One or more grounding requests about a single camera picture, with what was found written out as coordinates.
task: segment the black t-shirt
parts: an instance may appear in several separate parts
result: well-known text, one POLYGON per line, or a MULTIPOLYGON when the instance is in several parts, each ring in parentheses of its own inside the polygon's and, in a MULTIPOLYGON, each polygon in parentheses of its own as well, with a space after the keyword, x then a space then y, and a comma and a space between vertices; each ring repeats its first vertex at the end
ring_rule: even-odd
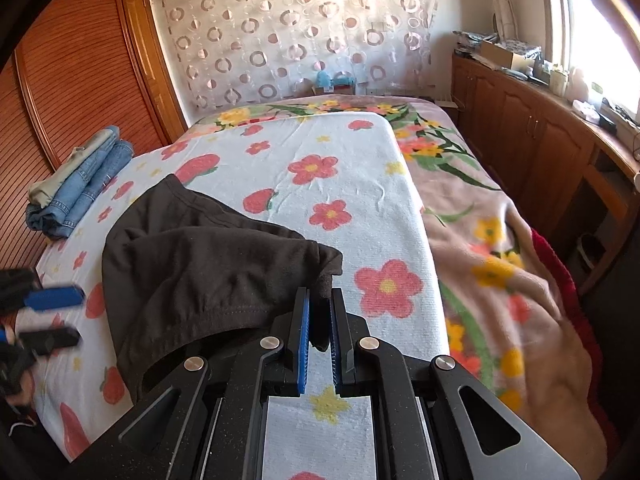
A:
POLYGON ((325 350, 332 275, 341 273, 340 251, 167 176, 125 211, 102 254, 109 327, 133 401, 162 378, 155 367, 143 387, 153 364, 173 367, 179 359, 167 356, 203 338, 215 346, 213 335, 227 347, 236 335, 251 340, 293 309, 299 286, 311 290, 310 341, 325 350))

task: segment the triangular cutout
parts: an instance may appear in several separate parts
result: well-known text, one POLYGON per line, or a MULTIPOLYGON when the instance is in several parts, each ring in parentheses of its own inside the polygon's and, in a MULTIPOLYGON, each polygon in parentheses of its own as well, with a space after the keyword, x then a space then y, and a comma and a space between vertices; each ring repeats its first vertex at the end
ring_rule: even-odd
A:
POLYGON ((520 434, 472 388, 460 388, 460 398, 485 455, 494 455, 519 443, 520 434))

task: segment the denim fabric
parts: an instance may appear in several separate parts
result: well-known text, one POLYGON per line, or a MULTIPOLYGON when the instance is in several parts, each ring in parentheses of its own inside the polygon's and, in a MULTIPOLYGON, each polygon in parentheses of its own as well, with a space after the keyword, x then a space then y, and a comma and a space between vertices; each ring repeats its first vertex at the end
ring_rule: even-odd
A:
POLYGON ((100 195, 109 181, 133 158, 133 146, 126 140, 119 140, 95 172, 89 184, 84 188, 76 203, 66 215, 62 225, 53 226, 46 234, 51 237, 69 238, 71 233, 89 210, 95 198, 100 195))
POLYGON ((53 200, 45 208, 29 204, 25 220, 29 229, 45 234, 54 226, 62 224, 78 197, 107 158, 117 139, 114 133, 100 148, 89 155, 78 168, 63 182, 53 200))

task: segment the cardboard box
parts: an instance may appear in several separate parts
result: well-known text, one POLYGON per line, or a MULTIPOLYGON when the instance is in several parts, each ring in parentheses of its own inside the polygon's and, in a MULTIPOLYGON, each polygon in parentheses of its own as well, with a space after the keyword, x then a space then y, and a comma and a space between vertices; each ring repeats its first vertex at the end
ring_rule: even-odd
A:
POLYGON ((527 66, 533 67, 534 60, 527 59, 520 54, 514 54, 499 45, 483 41, 480 45, 480 56, 487 58, 497 65, 522 72, 527 66))

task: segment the window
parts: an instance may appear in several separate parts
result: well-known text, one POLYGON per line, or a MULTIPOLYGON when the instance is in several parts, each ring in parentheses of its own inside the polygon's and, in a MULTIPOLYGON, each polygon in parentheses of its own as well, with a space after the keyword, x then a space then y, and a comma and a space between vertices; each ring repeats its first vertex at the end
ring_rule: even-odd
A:
POLYGON ((547 59, 581 67, 609 101, 640 118, 640 70, 591 0, 548 0, 551 39, 547 59))

